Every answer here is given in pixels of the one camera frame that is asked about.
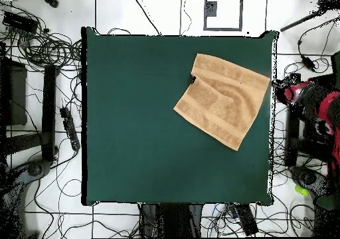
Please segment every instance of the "yellow object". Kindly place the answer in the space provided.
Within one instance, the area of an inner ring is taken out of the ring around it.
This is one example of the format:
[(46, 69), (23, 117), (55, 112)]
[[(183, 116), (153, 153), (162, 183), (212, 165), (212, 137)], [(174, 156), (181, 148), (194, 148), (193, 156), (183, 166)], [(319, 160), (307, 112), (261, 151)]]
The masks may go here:
[(297, 193), (301, 193), (303, 196), (307, 196), (309, 194), (307, 189), (303, 189), (302, 187), (298, 185), (295, 186), (295, 191)]

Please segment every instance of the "towel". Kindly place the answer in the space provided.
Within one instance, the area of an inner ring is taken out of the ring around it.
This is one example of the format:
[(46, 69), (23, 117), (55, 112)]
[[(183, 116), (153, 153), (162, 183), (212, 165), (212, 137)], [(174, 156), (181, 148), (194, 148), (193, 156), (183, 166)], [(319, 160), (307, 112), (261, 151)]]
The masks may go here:
[(229, 61), (197, 54), (187, 88), (174, 110), (238, 151), (253, 124), (270, 79)]

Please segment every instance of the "black border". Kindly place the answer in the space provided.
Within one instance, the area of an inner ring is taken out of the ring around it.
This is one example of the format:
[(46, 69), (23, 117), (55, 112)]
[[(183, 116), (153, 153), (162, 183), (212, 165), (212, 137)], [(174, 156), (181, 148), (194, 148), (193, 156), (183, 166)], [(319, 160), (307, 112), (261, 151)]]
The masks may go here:
[(87, 91), (87, 49), (88, 49), (88, 39), (86, 34), (86, 27), (82, 27), (80, 30), (82, 36), (82, 50), (80, 54), (80, 63), (81, 67), (81, 85), (82, 85), (82, 133), (81, 133), (81, 142), (82, 142), (82, 196), (81, 203), (84, 206), (88, 206), (87, 204), (87, 194), (88, 194), (88, 145), (87, 145), (87, 120), (88, 120), (88, 91)]

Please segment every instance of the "floor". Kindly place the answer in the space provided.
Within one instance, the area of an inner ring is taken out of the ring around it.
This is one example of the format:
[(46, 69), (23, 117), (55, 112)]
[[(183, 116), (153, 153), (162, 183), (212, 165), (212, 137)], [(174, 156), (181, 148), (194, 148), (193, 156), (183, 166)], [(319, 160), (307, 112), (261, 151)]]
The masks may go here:
[[(205, 0), (139, 0), (153, 24), (162, 35), (187, 35), (187, 36), (232, 36), (244, 35), (258, 37), (265, 30), (280, 30), (283, 26), (298, 20), (311, 11), (317, 9), (317, 0), (243, 0), (242, 31), (204, 31), (203, 26), (203, 5)], [(239, 13), (232, 14), (230, 11), (239, 11), (240, 0), (208, 0), (218, 2), (217, 17), (207, 20), (207, 27), (215, 28), (237, 28)], [(135, 0), (59, 0), (57, 9), (53, 9), (44, 0), (14, 0), (15, 7), (22, 8), (42, 18), (51, 33), (67, 35), (72, 43), (80, 40), (81, 27), (96, 27), (100, 34), (107, 34), (112, 28), (128, 30), (131, 34), (156, 35), (157, 32), (147, 20), (143, 11)], [(2, 6), (2, 10), (12, 10), (14, 7)], [(336, 11), (329, 11), (321, 17), (312, 19), (284, 33), (280, 33), (277, 49), (277, 77), (283, 78), (285, 67), (287, 72), (295, 71), (296, 64), (300, 58), (298, 55), (297, 41), (303, 32), (316, 27), (322, 22), (338, 16)], [(312, 60), (318, 59), (321, 53), (330, 62), (330, 55), (340, 49), (339, 33), (340, 28), (335, 25), (327, 35), (331, 25), (315, 29), (303, 37), (301, 52), (307, 54)], [(113, 30), (112, 34), (124, 34), (125, 31)], [(20, 54), (17, 49), (13, 50), (13, 60), (19, 61)], [(331, 67), (319, 62), (319, 72), (331, 73)], [(64, 75), (57, 80), (56, 104), (61, 107), (72, 97), (74, 84), (73, 77), (76, 76), (73, 66), (65, 66)], [(303, 80), (315, 76), (311, 71), (302, 68), (298, 70)], [(27, 110), (30, 113), (35, 125), (41, 129), (43, 74), (30, 72), (27, 80)], [(81, 101), (81, 89), (76, 88), (76, 94)], [(77, 127), (78, 137), (81, 132), (81, 103), (75, 101), (72, 104), (73, 117)], [(275, 148), (276, 160), (280, 162), (280, 155), (283, 153), (286, 110), (280, 104), (276, 105), (275, 123)], [(69, 140), (65, 140), (66, 134), (62, 125), (62, 118), (56, 115), (56, 144), (60, 146), (59, 163), (69, 159), (73, 155)], [(35, 131), (32, 123), (8, 127), (7, 136), (20, 135), (28, 131)], [(12, 167), (34, 157), (39, 158), (40, 149), (28, 149), (8, 157), (8, 163)], [(315, 169), (323, 171), (321, 163), (310, 163)], [(41, 180), (37, 193), (37, 202), (51, 214), (41, 210), (34, 202), (38, 183), (30, 185), (26, 197), (25, 214), (27, 227), (30, 231), (38, 230), (42, 238), (45, 230), (50, 225), (53, 216), (53, 223), (45, 234), (45, 238), (117, 238), (121, 232), (131, 232), (138, 221), (139, 211), (136, 204), (118, 204), (99, 202), (95, 206), (83, 206), (80, 202), (82, 159), (81, 151), (77, 157), (62, 164), (58, 169), (52, 170)], [(282, 171), (285, 168), (281, 165), (275, 166), (273, 189), (275, 202), (272, 206), (252, 205), (256, 212), (256, 220), (261, 230), (257, 236), (310, 236), (311, 224), (313, 224), (313, 211), (300, 204), (312, 206), (310, 197), (305, 197), (295, 192), (295, 185), (289, 179), (289, 175)], [(202, 237), (217, 237), (215, 229), (211, 224), (214, 218), (221, 214), (223, 204), (206, 204), (203, 209), (201, 222)], [(234, 222), (220, 224), (220, 232), (223, 237), (246, 237), (239, 225)]]

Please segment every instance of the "green table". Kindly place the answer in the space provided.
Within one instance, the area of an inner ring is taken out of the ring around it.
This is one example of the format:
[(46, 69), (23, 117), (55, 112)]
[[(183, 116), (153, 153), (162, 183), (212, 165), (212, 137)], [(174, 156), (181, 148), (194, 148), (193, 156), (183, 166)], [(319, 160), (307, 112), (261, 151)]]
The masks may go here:
[(275, 37), (100, 36), (83, 28), (83, 200), (270, 204), (270, 87), (238, 151), (173, 107), (197, 53), (271, 77)]

